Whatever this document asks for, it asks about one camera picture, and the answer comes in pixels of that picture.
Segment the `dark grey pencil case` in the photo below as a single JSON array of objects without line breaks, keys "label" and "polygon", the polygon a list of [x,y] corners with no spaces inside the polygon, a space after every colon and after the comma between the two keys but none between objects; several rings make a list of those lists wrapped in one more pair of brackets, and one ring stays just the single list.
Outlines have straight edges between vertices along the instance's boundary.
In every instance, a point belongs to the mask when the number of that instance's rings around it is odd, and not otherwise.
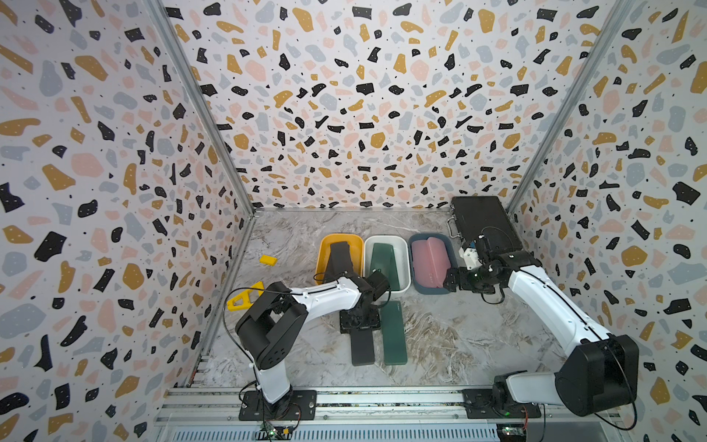
[{"label": "dark grey pencil case", "polygon": [[370,329],[352,330],[349,335],[353,366],[370,366],[375,364],[376,357],[373,331]]},{"label": "dark grey pencil case", "polygon": [[323,282],[336,281],[339,277],[353,274],[354,267],[350,246],[345,241],[335,242],[330,246],[330,257],[323,275]]}]

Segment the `pink pencil case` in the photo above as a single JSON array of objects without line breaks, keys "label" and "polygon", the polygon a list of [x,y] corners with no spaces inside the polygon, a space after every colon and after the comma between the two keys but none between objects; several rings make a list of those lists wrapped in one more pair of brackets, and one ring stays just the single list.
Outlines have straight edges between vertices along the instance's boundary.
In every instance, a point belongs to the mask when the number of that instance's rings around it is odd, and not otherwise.
[{"label": "pink pencil case", "polygon": [[411,244],[412,267],[417,285],[442,289],[452,267],[445,242],[440,238],[418,239]]}]

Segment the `light green pencil case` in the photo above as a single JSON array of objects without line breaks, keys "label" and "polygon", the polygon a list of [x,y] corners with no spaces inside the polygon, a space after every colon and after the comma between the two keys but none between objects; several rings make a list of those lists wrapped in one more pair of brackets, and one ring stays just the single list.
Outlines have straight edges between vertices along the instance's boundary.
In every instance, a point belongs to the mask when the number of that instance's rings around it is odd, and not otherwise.
[{"label": "light green pencil case", "polygon": [[391,291],[401,289],[400,277],[395,257],[395,250],[391,244],[377,242],[373,245],[369,273],[381,272],[388,278]]}]

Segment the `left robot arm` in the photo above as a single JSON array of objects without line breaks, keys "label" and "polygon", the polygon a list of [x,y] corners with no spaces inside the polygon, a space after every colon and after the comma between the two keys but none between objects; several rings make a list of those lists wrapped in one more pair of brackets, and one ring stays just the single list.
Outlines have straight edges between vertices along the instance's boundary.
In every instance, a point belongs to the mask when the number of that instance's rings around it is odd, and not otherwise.
[{"label": "left robot arm", "polygon": [[376,301],[390,294],[388,278],[379,271],[368,277],[345,271],[316,287],[288,288],[277,282],[265,288],[236,324],[235,334],[253,364],[267,409],[281,414],[289,407],[293,388],[285,359],[312,320],[338,313],[340,332],[351,338],[353,362],[374,362],[372,333],[380,329],[382,309]]}]

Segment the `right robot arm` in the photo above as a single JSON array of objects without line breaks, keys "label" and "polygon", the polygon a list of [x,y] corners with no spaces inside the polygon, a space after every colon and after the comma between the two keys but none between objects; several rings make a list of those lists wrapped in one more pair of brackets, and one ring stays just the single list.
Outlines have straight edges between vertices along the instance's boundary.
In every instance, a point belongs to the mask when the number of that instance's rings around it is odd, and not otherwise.
[{"label": "right robot arm", "polygon": [[631,337],[612,333],[579,309],[526,250],[496,249],[480,235],[476,253],[476,267],[447,271],[445,289],[482,297],[511,292],[535,312],[566,356],[555,373],[519,371],[495,377],[495,410],[563,405],[577,416],[587,416],[635,404],[639,349]]}]

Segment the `green pencil case middle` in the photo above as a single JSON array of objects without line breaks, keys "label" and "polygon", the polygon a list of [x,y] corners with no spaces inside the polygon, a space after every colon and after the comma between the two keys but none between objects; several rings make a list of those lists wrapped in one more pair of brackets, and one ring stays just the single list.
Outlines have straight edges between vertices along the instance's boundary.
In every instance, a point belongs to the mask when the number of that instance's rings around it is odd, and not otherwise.
[{"label": "green pencil case middle", "polygon": [[383,357],[386,366],[401,366],[408,362],[405,326],[401,302],[390,301],[380,310]]}]

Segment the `dark teal storage box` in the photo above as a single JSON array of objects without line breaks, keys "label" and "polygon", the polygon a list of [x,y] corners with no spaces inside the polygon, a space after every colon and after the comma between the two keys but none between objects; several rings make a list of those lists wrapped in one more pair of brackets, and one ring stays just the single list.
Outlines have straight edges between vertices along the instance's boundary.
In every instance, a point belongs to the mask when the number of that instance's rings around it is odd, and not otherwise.
[{"label": "dark teal storage box", "polygon": [[449,294],[450,292],[447,291],[447,289],[444,289],[444,287],[443,287],[442,289],[434,289],[434,288],[430,289],[430,288],[420,287],[419,285],[417,285],[417,284],[415,283],[415,280],[414,280],[414,268],[412,267],[412,249],[411,249],[411,244],[412,244],[414,241],[417,241],[418,239],[427,239],[427,238],[430,238],[430,237],[440,238],[440,239],[442,239],[442,241],[445,242],[445,245],[446,245],[446,247],[447,247],[447,253],[449,254],[449,260],[450,260],[450,262],[451,262],[451,265],[452,265],[452,267],[456,267],[456,266],[457,266],[457,258],[456,258],[456,255],[455,255],[454,246],[453,246],[451,240],[450,240],[447,236],[442,235],[442,234],[439,234],[439,233],[419,233],[419,234],[414,234],[414,235],[412,235],[412,237],[410,237],[410,239],[408,239],[408,249],[409,249],[409,254],[410,254],[412,284],[414,285],[415,289],[416,289],[420,294],[422,294],[422,295],[436,295],[436,296],[437,296],[437,295],[447,295],[447,294]]}]

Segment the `yellow storage box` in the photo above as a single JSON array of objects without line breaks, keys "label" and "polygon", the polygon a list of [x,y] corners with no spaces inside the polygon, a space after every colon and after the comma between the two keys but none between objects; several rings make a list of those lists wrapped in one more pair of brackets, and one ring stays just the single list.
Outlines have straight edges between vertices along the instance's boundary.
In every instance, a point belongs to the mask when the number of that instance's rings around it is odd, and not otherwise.
[{"label": "yellow storage box", "polygon": [[364,241],[355,234],[334,233],[325,236],[320,242],[319,255],[316,264],[316,271],[313,276],[318,285],[325,282],[325,273],[328,269],[331,258],[331,246],[336,243],[346,243],[348,245],[348,255],[352,262],[353,271],[362,274],[364,270]]}]

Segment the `white storage box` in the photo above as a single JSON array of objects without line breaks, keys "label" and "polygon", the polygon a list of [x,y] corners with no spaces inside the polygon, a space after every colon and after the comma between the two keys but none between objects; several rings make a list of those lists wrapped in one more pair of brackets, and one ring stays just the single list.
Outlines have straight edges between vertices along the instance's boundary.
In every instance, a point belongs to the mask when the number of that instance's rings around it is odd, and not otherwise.
[{"label": "white storage box", "polygon": [[408,245],[405,239],[395,235],[375,235],[365,240],[364,246],[364,276],[370,276],[369,265],[371,260],[373,245],[377,242],[391,244],[395,250],[395,257],[400,277],[401,289],[392,291],[392,294],[399,295],[404,293],[412,283],[411,266],[408,252]]}]

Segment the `black briefcase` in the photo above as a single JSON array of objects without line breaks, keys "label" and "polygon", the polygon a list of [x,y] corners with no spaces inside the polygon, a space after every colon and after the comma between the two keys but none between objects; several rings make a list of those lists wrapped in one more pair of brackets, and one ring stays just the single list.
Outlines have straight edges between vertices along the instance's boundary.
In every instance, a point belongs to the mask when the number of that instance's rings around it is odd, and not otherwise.
[{"label": "black briefcase", "polygon": [[474,247],[483,262],[523,249],[498,197],[455,196],[450,207],[450,234],[460,239],[462,248]]}]

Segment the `small yellow block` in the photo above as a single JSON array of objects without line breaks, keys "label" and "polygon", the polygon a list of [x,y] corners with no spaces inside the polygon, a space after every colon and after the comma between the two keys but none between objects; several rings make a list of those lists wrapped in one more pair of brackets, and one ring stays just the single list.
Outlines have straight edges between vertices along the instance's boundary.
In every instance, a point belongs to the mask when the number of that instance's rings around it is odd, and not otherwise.
[{"label": "small yellow block", "polygon": [[277,259],[275,257],[270,256],[270,255],[263,255],[259,259],[259,262],[264,265],[267,265],[267,266],[274,266],[277,263]]}]

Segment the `yellow triangular block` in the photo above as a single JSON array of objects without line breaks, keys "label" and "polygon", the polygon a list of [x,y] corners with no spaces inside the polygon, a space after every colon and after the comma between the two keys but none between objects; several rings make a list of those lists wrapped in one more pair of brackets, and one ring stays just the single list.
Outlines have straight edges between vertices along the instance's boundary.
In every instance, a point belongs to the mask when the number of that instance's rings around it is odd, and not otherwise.
[{"label": "yellow triangular block", "polygon": [[249,287],[234,288],[226,300],[226,309],[228,311],[247,311],[253,305],[252,296],[258,299],[263,294],[263,291],[264,285],[262,281]]}]

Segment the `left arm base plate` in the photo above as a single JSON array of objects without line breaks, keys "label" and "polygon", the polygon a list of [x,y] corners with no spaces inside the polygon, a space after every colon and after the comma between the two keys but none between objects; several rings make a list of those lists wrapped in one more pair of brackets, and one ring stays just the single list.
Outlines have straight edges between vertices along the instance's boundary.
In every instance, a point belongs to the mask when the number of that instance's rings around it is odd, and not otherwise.
[{"label": "left arm base plate", "polygon": [[259,390],[245,392],[239,421],[312,421],[317,407],[316,390],[292,390],[275,404],[268,403]]}]

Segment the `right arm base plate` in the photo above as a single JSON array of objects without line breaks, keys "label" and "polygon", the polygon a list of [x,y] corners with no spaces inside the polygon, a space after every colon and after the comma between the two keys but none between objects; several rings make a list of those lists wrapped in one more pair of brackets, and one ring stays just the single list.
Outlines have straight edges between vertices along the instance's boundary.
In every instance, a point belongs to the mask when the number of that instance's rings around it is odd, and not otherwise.
[{"label": "right arm base plate", "polygon": [[461,391],[462,405],[469,419],[541,418],[541,409],[534,403],[518,403],[502,387]]}]

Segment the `aluminium rail frame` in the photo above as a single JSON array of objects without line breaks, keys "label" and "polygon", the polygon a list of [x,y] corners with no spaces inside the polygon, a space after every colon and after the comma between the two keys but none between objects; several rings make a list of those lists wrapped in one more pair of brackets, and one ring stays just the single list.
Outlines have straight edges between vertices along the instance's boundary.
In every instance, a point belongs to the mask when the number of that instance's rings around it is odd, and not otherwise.
[{"label": "aluminium rail frame", "polygon": [[172,389],[152,441],[630,441],[615,412],[577,417],[539,405],[541,418],[469,419],[461,391],[478,387],[324,387],[312,421],[239,421],[246,390]]}]

